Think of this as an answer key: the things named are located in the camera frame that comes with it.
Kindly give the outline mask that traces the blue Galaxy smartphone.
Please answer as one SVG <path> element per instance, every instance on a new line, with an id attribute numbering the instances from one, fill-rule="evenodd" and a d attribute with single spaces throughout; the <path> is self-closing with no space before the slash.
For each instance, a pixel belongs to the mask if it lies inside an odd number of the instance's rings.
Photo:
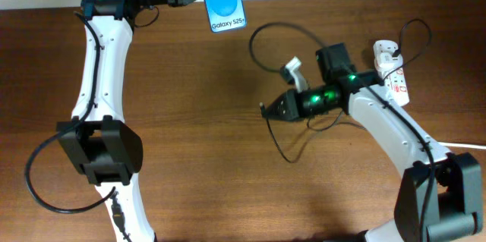
<path id="1" fill-rule="evenodd" d="M 243 0 L 204 0 L 213 33 L 246 27 Z"/>

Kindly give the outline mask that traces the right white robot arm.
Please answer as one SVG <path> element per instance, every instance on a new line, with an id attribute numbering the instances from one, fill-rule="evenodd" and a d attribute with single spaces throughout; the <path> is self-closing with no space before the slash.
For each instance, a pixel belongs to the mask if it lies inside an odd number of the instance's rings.
<path id="1" fill-rule="evenodd" d="M 361 124 L 395 165 L 402 180 L 388 222 L 353 241 L 452 241 L 484 225 L 481 166 L 469 153 L 452 153 L 426 133 L 394 100 L 375 71 L 357 72 L 344 44 L 316 52 L 323 86 L 310 88 L 291 60 L 280 70 L 295 88 L 270 106 L 267 120 L 303 121 L 336 108 Z"/>

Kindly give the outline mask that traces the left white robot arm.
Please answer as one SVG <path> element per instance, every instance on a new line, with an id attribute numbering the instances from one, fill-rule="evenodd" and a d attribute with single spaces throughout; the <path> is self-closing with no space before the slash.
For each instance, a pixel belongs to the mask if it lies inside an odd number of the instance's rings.
<path id="1" fill-rule="evenodd" d="M 118 241 L 155 241 L 139 186 L 141 138 L 125 123 L 122 108 L 125 62 L 136 16 L 159 5 L 196 0 L 82 0 L 87 49 L 76 106 L 59 143 L 79 174 L 103 196 Z"/>

